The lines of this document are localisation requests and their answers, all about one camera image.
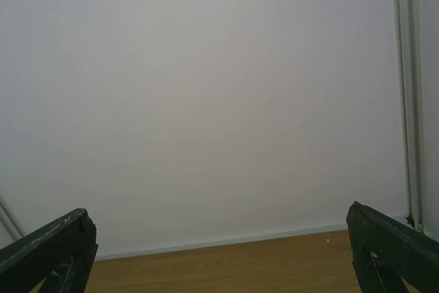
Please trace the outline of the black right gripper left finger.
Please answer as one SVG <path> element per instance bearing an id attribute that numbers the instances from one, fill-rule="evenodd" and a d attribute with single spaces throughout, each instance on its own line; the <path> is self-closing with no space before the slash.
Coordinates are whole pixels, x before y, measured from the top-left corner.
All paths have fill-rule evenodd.
<path id="1" fill-rule="evenodd" d="M 84 292 L 97 249 L 87 210 L 74 209 L 1 249 L 1 291 Z"/>

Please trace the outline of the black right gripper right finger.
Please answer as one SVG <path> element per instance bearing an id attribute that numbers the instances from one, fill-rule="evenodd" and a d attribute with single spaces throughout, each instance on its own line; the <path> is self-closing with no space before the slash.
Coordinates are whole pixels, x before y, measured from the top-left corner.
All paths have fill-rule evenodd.
<path id="1" fill-rule="evenodd" d="M 355 201 L 346 217 L 362 292 L 438 291 L 438 242 Z"/>

